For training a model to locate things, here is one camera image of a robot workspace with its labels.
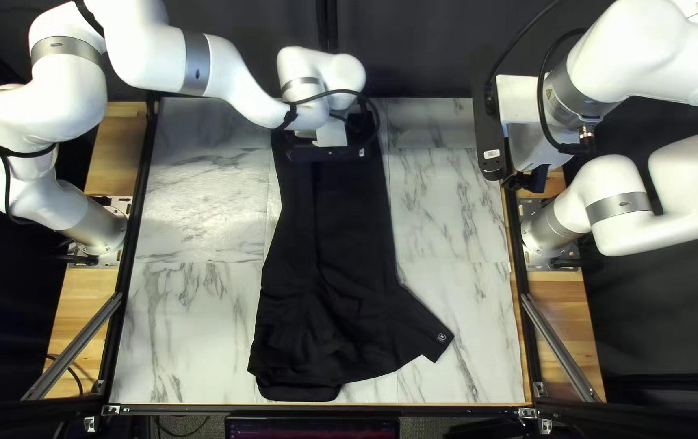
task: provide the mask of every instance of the black garment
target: black garment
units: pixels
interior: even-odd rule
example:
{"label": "black garment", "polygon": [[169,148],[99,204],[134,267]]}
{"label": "black garment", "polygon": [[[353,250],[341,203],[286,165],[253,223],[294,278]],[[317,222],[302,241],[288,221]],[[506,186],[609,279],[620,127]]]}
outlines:
{"label": "black garment", "polygon": [[263,396],[323,402],[340,386],[435,362],[452,333],[398,283],[379,145],[350,162],[274,147],[282,209],[262,269],[248,371]]}

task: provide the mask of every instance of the wooden tabletop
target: wooden tabletop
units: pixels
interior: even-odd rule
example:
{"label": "wooden tabletop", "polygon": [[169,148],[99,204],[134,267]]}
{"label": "wooden tabletop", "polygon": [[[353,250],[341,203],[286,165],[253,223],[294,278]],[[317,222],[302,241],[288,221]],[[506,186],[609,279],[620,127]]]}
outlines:
{"label": "wooden tabletop", "polygon": [[[134,193],[145,127],[143,102],[108,103],[105,118],[97,133],[86,179],[85,192],[88,195],[123,196]],[[561,170],[555,170],[547,177],[544,194],[520,191],[518,197],[549,198],[559,194],[564,188],[563,173]],[[112,269],[68,269],[66,271],[51,334],[49,354],[60,354],[113,294],[117,275],[118,271]],[[531,395],[525,362],[525,342],[522,339],[520,325],[520,305],[513,274],[511,278],[514,311],[517,316],[518,336],[522,348],[525,401],[529,402]],[[581,272],[529,273],[529,283],[531,295],[539,308],[560,335],[566,348],[585,372],[598,395],[605,399]],[[85,392],[88,392],[97,380],[105,335],[106,327],[104,326],[73,364],[76,374],[81,377]],[[571,388],[568,378],[549,351],[549,347],[540,336],[538,338],[542,378],[549,395],[577,399],[577,394]],[[77,395],[78,386],[73,377],[65,373],[46,397],[61,398]]]}
{"label": "wooden tabletop", "polygon": [[[109,102],[97,131],[84,192],[88,195],[132,195],[146,129],[144,102]],[[49,354],[60,354],[89,319],[113,294],[119,275],[115,269],[65,271]],[[73,369],[81,378],[84,393],[97,380],[107,325],[104,325],[76,358]],[[62,374],[47,398],[78,396],[78,385],[69,373]]]}

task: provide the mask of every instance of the barcode sticker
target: barcode sticker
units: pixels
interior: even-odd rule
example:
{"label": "barcode sticker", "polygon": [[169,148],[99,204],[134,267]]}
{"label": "barcode sticker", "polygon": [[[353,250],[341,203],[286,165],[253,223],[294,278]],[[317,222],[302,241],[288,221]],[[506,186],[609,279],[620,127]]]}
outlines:
{"label": "barcode sticker", "polygon": [[495,157],[500,156],[500,149],[491,149],[489,151],[485,151],[485,159],[494,159]]}

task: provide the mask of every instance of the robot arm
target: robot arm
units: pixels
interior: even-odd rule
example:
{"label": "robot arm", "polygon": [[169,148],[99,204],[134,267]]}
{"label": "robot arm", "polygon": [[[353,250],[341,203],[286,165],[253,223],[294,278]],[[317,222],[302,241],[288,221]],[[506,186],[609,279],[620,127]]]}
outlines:
{"label": "robot arm", "polygon": [[556,257],[592,232],[607,256],[646,252],[698,239],[698,135],[664,146],[648,162],[662,215],[654,215],[636,165],[622,155],[586,163],[574,181],[521,228],[530,250]]}
{"label": "robot arm", "polygon": [[[514,168],[566,163],[571,155],[550,145],[539,126],[536,78],[499,75],[496,83]],[[630,96],[698,106],[697,1],[617,0],[543,81],[546,121],[564,144],[591,136]]]}
{"label": "robot arm", "polygon": [[609,6],[565,60],[574,86],[598,102],[644,96],[698,106],[698,11],[686,4]]}
{"label": "robot arm", "polygon": [[[87,0],[86,6],[103,26],[105,38],[72,2],[32,23],[32,81],[0,87],[1,146],[40,152],[97,125],[107,101],[101,68],[106,51],[121,79],[134,87],[223,98],[268,128],[287,120],[290,105],[262,90],[234,45],[169,26],[160,0]],[[280,51],[277,65],[284,99],[290,102],[330,90],[360,91],[365,82],[362,65],[350,55],[291,47]],[[319,146],[346,145],[343,123],[327,121],[331,109],[344,110],[353,102],[348,94],[305,102],[284,129],[316,131]],[[73,185],[57,181],[56,155],[57,149],[34,158],[9,157],[9,176],[0,157],[0,211],[5,212],[9,182],[10,214],[60,231],[83,244],[88,254],[116,251],[124,240],[124,221]]]}
{"label": "robot arm", "polygon": [[[168,24],[159,0],[88,0],[103,27],[110,62],[133,87],[222,98],[257,125],[276,128],[289,105],[266,94],[248,71],[237,48],[222,37],[188,32]],[[284,99],[294,101],[323,91],[362,90],[365,72],[351,55],[306,48],[283,48],[276,62]],[[343,110],[354,96],[334,95],[297,107],[287,130],[316,130],[329,109]]]}

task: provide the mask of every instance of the white marble surface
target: white marble surface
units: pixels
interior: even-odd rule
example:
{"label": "white marble surface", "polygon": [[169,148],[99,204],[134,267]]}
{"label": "white marble surface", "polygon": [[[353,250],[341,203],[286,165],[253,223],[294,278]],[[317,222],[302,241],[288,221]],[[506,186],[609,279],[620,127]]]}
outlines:
{"label": "white marble surface", "polygon": [[[500,190],[470,99],[376,99],[399,275],[455,334],[436,363],[347,384],[332,403],[523,402]],[[281,201],[269,132],[224,102],[160,113],[112,402],[276,404],[246,371]]]}

